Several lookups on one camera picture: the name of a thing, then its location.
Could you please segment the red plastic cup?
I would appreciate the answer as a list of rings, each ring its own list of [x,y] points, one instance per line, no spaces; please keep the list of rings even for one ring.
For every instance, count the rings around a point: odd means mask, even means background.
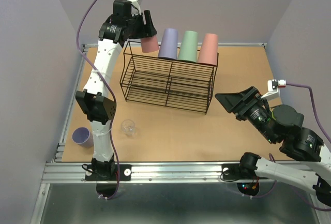
[[[151,53],[159,50],[157,36],[141,39],[141,49],[143,53]]]

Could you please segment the green plastic cup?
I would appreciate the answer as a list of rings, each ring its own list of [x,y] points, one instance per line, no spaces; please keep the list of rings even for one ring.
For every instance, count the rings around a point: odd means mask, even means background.
[[[198,51],[198,33],[185,31],[177,59],[196,63]]]

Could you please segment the black wire dish rack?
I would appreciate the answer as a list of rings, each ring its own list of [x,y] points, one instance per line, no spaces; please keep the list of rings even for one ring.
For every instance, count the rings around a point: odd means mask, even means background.
[[[217,65],[158,58],[129,41],[119,84],[126,101],[207,113]]]

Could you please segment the pink plastic cup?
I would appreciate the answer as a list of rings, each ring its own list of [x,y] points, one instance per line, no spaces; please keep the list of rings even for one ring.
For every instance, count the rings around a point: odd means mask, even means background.
[[[218,57],[218,35],[205,34],[197,62],[216,66]]]

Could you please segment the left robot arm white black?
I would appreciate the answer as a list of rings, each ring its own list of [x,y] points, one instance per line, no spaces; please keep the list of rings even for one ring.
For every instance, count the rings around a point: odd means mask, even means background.
[[[92,70],[76,101],[92,128],[94,153],[90,165],[84,166],[86,177],[110,180],[118,175],[116,153],[111,141],[111,125],[116,112],[116,100],[108,82],[125,42],[139,39],[142,52],[159,49],[157,31],[149,10],[141,10],[141,0],[115,0],[113,13],[99,30],[98,50]]]

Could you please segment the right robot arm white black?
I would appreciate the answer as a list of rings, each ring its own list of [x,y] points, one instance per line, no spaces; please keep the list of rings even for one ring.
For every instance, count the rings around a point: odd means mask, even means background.
[[[254,86],[238,93],[217,93],[215,98],[238,121],[249,121],[270,144],[279,143],[281,153],[310,169],[294,169],[245,152],[238,164],[222,172],[222,180],[268,178],[304,190],[330,206],[330,151],[322,138],[303,127],[302,114],[285,104],[270,109],[267,97]]]

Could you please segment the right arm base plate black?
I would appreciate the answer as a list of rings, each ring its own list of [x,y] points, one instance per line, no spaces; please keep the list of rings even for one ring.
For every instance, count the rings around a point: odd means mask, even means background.
[[[239,162],[224,163],[222,165],[222,178],[229,181],[253,181],[258,178],[255,173],[256,166],[242,165]]]

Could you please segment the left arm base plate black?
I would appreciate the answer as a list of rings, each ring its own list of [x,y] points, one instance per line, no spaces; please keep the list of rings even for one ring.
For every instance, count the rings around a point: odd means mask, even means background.
[[[85,181],[92,182],[92,181],[116,181],[117,176],[119,176],[120,181],[130,181],[131,180],[131,173],[132,173],[132,165],[129,164],[120,164],[120,174],[117,172],[117,166],[115,166],[114,173],[110,175],[110,173],[106,172],[105,174],[101,174],[98,172],[92,171],[91,164],[83,164],[83,170],[85,171]]]

